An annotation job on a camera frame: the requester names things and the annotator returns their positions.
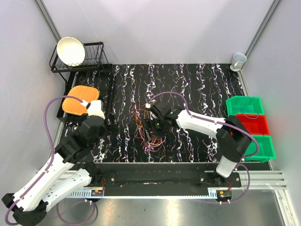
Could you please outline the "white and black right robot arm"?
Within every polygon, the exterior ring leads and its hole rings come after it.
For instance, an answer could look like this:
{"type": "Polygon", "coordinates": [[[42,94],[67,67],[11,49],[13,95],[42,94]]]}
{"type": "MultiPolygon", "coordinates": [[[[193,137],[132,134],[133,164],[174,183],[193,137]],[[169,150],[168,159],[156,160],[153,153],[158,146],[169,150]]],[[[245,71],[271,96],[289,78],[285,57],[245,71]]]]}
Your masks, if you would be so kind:
{"type": "Polygon", "coordinates": [[[147,122],[157,137],[164,137],[171,128],[189,129],[217,140],[221,157],[214,174],[214,182],[225,186],[230,174],[243,158],[252,140],[246,128],[236,116],[215,118],[194,113],[184,107],[170,107],[160,101],[146,104],[149,113],[147,122]]]}

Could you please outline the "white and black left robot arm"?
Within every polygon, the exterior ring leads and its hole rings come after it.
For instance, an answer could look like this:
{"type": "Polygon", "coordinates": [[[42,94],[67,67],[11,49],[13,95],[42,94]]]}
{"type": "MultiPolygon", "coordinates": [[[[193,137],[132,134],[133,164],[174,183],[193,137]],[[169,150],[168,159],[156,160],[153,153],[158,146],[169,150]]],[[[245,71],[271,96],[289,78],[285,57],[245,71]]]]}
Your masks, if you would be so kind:
{"type": "Polygon", "coordinates": [[[5,194],[2,202],[8,211],[5,222],[10,226],[36,226],[61,200],[84,186],[102,184],[102,170],[86,162],[69,178],[55,182],[91,151],[93,143],[107,131],[104,118],[88,116],[82,124],[64,137],[43,168],[14,194],[5,194]]]}

